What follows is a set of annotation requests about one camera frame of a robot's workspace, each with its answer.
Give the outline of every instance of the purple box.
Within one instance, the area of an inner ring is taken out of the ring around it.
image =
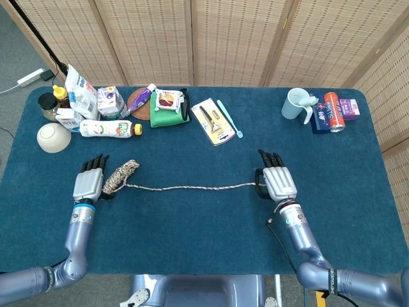
[[[339,99],[344,120],[355,120],[360,116],[357,101],[355,99]]]
[[[318,98],[318,103],[313,105],[313,115],[311,116],[311,128],[313,134],[322,134],[330,132],[330,120],[325,109],[324,96],[321,94],[309,94]]]

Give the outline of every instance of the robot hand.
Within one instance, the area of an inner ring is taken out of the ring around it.
[[[297,197],[297,188],[288,168],[284,167],[281,157],[276,153],[270,154],[261,149],[258,152],[263,158],[265,168],[256,169],[257,194],[261,198],[273,200],[276,203],[295,199]],[[263,175],[268,192],[264,192],[260,186],[261,175]]]
[[[108,158],[108,155],[105,157],[99,155],[82,165],[72,194],[76,203],[94,204],[98,200],[102,191],[104,170]]]

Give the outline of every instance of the blue box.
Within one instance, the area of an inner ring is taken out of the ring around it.
[[[313,115],[311,116],[311,128],[313,134],[322,134],[330,132],[330,120],[328,118],[327,110],[325,109],[324,95],[309,94],[318,98],[318,103],[313,105]]]

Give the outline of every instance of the blue table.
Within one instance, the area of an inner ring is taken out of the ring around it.
[[[135,88],[120,88],[126,100]],[[326,93],[331,89],[309,89]],[[140,138],[82,138],[68,148],[43,152],[36,143],[45,123],[30,94],[0,185],[0,271],[46,266],[67,256],[64,241],[72,191],[82,163],[109,154],[106,174],[129,159],[141,166],[131,184],[233,185],[254,180],[262,148],[280,154],[291,170],[309,224],[322,252],[338,268],[399,272],[407,248],[390,191],[367,102],[356,90],[361,117],[338,134],[314,135],[302,118],[285,120],[287,88],[189,88],[192,104],[221,99],[243,131],[212,146],[196,119],[151,129]],[[278,243],[264,226],[274,204],[253,187],[226,191],[149,192],[124,188],[97,203],[89,243],[89,272],[129,274],[289,273]],[[291,257],[282,225],[275,227]]]

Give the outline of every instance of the red can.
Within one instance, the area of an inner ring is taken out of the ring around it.
[[[330,120],[330,131],[339,132],[344,130],[345,122],[337,94],[333,91],[326,93],[324,95],[324,102]]]

